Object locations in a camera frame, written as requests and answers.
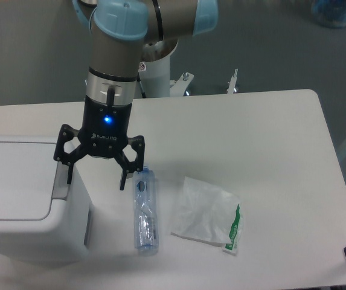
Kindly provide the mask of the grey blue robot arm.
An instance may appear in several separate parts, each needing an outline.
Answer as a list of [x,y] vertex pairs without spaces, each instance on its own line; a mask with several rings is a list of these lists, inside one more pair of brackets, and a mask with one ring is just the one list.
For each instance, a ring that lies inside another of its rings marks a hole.
[[127,134],[145,44],[213,30],[217,1],[98,1],[89,20],[92,56],[82,126],[62,125],[55,161],[68,168],[85,156],[114,159],[121,185],[144,167],[145,141]]

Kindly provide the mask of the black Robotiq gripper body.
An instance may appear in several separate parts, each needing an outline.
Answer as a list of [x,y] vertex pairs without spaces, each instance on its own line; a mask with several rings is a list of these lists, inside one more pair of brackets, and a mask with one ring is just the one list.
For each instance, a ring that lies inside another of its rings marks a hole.
[[128,145],[127,129],[132,105],[109,106],[91,98],[85,99],[77,157],[124,158]]

